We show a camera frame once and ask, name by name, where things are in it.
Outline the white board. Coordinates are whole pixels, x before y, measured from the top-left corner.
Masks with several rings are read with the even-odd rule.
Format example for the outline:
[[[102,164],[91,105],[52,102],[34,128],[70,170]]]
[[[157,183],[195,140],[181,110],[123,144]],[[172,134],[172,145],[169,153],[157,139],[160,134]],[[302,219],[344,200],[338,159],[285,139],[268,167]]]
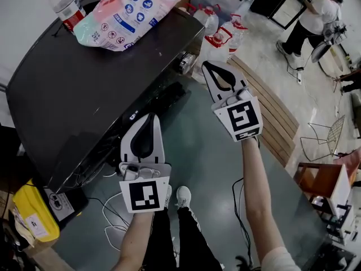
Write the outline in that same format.
[[[345,164],[341,165],[341,170],[338,175],[332,195],[329,199],[329,204],[333,214],[339,218],[341,216],[341,208],[338,205],[345,206],[351,191],[349,178],[347,176]]]

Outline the person's white flower print shirt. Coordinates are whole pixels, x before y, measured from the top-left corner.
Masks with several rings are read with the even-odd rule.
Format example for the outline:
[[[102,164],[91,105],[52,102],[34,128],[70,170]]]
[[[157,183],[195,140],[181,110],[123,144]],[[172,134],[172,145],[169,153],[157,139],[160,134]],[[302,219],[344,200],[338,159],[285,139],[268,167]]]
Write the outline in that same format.
[[[266,254],[261,271],[301,271],[285,247],[277,247]]]

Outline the cardboard box with yellow sticker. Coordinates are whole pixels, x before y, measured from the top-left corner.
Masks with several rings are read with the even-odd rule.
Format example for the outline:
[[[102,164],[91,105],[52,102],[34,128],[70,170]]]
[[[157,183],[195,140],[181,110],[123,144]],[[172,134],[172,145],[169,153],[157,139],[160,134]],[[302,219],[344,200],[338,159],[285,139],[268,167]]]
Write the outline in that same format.
[[[75,271],[52,248],[57,241],[35,241],[34,247],[27,247],[25,253],[35,260],[42,271]]]

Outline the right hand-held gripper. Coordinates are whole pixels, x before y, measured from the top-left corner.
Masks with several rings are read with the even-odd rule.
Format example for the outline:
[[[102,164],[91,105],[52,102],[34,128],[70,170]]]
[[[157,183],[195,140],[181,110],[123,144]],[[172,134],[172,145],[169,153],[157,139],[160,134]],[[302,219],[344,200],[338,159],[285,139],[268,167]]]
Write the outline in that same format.
[[[259,101],[252,96],[242,71],[217,61],[201,66],[213,102],[211,109],[235,142],[262,133]]]

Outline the pink detergent pouch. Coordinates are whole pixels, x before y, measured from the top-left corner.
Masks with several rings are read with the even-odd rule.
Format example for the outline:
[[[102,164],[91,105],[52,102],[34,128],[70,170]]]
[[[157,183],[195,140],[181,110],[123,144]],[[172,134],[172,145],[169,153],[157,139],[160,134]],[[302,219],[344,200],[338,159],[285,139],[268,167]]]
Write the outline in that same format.
[[[88,47],[125,51],[155,27],[180,0],[101,0],[75,27]]]

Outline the person's right white shoe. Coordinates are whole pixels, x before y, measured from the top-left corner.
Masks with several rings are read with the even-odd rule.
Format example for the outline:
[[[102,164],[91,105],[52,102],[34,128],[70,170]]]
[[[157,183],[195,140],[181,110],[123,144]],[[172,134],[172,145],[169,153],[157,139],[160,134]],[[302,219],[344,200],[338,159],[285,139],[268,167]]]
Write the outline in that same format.
[[[180,186],[177,189],[177,207],[189,208],[191,202],[191,192],[187,186]]]

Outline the black metal frame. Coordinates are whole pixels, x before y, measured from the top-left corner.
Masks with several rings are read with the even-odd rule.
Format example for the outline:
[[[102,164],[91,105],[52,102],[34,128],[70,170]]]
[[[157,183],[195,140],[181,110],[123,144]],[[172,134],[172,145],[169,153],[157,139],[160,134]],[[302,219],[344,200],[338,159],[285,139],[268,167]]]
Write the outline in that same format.
[[[321,196],[312,196],[309,199],[312,207],[316,210],[323,223],[325,223],[327,233],[331,240],[343,246],[352,239],[352,235],[357,235],[355,230],[355,215],[353,207],[349,204],[338,204],[333,213],[331,205],[326,198]]]

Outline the person's right forearm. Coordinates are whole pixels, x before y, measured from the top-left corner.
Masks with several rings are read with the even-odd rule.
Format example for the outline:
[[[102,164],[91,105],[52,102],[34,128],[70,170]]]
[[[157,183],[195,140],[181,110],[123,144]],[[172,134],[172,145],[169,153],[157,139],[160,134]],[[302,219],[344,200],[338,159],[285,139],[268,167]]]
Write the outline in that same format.
[[[260,262],[284,242],[272,215],[271,193],[258,143],[254,138],[241,142],[246,217],[252,230]]]

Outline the person's black trousers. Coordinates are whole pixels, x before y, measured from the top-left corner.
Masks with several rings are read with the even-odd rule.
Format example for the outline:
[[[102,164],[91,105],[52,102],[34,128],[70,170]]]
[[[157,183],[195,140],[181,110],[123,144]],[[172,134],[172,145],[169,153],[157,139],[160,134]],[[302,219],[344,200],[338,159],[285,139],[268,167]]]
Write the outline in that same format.
[[[157,211],[143,260],[144,271],[222,271],[188,207],[177,210],[179,219],[179,261],[171,240],[168,210]]]

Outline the black bin with yellow lid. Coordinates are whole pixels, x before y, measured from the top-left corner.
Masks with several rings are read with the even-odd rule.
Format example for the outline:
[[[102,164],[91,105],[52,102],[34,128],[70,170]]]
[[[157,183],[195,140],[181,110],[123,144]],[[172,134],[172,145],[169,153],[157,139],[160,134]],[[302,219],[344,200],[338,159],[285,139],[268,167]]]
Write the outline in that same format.
[[[40,242],[58,239],[60,232],[89,202],[81,189],[55,193],[34,180],[25,183],[12,201],[13,208],[19,210],[36,241]]]

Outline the crumpled beige cloth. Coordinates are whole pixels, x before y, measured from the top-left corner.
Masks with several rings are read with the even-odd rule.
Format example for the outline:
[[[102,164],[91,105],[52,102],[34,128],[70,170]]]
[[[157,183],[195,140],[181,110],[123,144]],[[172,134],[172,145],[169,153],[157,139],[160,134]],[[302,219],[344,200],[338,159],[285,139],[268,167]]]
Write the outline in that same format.
[[[11,213],[14,216],[16,231],[29,243],[29,245],[31,247],[34,247],[36,238],[30,231],[30,229],[27,227],[25,221],[23,220],[22,216],[20,215],[19,210],[16,207],[14,207],[12,209]]]

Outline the brown wooden chair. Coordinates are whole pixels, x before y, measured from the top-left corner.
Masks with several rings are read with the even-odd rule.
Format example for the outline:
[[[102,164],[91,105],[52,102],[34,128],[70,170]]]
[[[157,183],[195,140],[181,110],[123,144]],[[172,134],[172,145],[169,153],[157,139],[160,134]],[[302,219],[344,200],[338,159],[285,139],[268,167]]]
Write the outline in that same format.
[[[337,164],[299,163],[293,179],[304,193],[331,198],[341,169]]]

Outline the wooden slat platform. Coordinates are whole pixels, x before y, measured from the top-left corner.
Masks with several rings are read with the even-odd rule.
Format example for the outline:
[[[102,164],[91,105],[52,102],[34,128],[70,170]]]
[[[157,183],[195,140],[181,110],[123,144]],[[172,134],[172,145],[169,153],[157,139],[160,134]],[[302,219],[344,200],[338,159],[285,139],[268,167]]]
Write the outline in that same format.
[[[285,167],[295,148],[298,121],[259,75],[242,60],[233,56],[227,63],[242,71],[253,95],[258,98],[263,119],[261,142]]]

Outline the black washing machine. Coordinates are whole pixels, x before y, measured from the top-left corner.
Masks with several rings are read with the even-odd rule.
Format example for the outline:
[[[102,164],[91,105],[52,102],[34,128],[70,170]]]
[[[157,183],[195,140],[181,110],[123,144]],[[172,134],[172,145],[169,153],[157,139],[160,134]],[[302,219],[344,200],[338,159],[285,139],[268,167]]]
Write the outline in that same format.
[[[101,0],[84,0],[95,6]],[[37,180],[55,193],[88,184],[120,162],[133,123],[184,101],[179,58],[203,25],[174,6],[125,51],[81,45],[54,21],[22,59],[6,97]]]

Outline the person's left forearm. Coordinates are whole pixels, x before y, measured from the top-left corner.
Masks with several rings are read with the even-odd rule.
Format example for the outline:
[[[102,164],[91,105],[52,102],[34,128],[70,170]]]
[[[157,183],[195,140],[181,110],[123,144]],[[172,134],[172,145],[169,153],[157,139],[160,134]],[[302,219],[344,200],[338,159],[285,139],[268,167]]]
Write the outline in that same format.
[[[111,271],[140,271],[146,254],[153,212],[136,213],[122,240],[120,257]]]

